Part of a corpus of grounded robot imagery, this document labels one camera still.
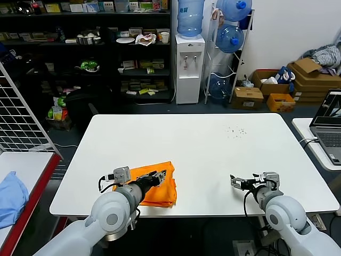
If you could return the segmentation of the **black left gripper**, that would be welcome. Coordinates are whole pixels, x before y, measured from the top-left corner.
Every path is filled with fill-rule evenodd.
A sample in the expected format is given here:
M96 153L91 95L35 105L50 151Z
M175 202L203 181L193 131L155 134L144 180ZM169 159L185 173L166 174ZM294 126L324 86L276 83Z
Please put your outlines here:
M160 186L165 181L166 172L167 172L166 170L152 171L148 174L139 177L136 180L136 183L141 188L151 188Z

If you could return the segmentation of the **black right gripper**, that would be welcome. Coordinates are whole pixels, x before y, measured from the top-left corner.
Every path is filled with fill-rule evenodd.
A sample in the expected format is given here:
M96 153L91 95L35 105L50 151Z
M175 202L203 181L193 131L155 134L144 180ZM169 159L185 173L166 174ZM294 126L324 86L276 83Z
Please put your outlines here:
M243 191L244 190L255 191L257 189L265 187L266 181L264 173L261 174L253 173L253 177L254 179L242 179L230 175L231 186L234 188L241 188L241 190Z

